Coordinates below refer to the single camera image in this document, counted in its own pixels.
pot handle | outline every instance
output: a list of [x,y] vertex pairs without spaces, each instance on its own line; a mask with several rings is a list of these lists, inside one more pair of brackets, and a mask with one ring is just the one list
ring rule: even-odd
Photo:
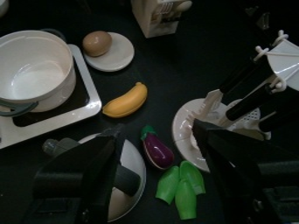
[[38,105],[37,101],[15,104],[15,103],[0,100],[0,106],[3,106],[11,110],[9,112],[0,111],[0,116],[19,116],[30,112],[35,108],[37,105]]
[[58,38],[61,38],[61,40],[63,42],[66,42],[65,36],[62,35],[62,33],[58,30],[51,29],[51,28],[43,28],[43,29],[41,29],[41,31],[53,34],[54,36],[57,36]]
[[133,197],[137,192],[140,182],[140,176],[118,164],[116,167],[114,188],[128,196]]

white plate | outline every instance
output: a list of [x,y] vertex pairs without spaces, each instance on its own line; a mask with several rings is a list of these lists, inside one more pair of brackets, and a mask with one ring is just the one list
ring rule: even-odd
[[[178,109],[172,120],[172,140],[178,152],[185,160],[188,160],[204,172],[209,172],[209,167],[201,151],[196,147],[194,139],[192,137],[192,125],[189,124],[188,117],[192,117],[192,112],[197,112],[201,107],[204,99],[188,101]],[[225,111],[225,105],[220,104],[216,110],[221,113]]]
[[105,54],[97,57],[89,57],[84,53],[88,64],[102,72],[114,72],[122,69],[134,56],[134,48],[130,41],[114,32],[108,33],[112,38],[112,45]]
[[265,54],[268,64],[274,75],[286,82],[286,86],[293,90],[299,89],[299,47],[288,40]]
[[[86,136],[78,142],[82,144],[94,136],[96,135]],[[141,182],[134,196],[132,197],[126,196],[120,190],[113,188],[108,205],[108,222],[121,218],[133,209],[145,189],[145,163],[136,147],[128,140],[124,142],[120,163],[138,175]]]

white pot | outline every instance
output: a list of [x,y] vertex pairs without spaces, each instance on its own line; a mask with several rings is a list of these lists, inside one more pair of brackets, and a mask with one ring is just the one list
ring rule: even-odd
[[0,67],[0,105],[9,108],[13,103],[15,110],[29,105],[26,111],[37,105],[31,112],[42,112],[69,98],[76,85],[70,49],[46,31],[18,31],[0,38]]

black handle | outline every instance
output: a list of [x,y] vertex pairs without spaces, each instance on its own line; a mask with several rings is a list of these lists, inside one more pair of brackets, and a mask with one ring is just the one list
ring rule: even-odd
[[41,31],[53,34],[66,43],[65,36],[62,35],[62,33],[58,30],[51,29],[51,28],[42,28]]
[[7,111],[7,112],[0,111],[0,116],[19,116],[30,112],[38,105],[38,102],[35,101],[35,102],[17,104],[17,103],[0,100],[0,105],[11,109],[11,111]]
[[299,119],[297,96],[290,97],[274,110],[274,113],[265,120],[260,121],[257,127],[261,131],[268,132]]
[[226,111],[226,118],[230,121],[237,120],[242,115],[265,103],[272,98],[272,95],[269,83],[266,83]]
[[240,65],[230,73],[224,82],[218,85],[218,91],[226,94],[234,86],[249,77],[249,75],[266,63],[266,58],[261,57],[256,61],[249,58],[242,65]]

banana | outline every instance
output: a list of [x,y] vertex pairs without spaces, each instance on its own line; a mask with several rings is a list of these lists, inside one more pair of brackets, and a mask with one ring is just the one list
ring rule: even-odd
[[106,103],[102,114],[113,118],[130,115],[142,106],[145,97],[146,87],[137,82],[125,94]]

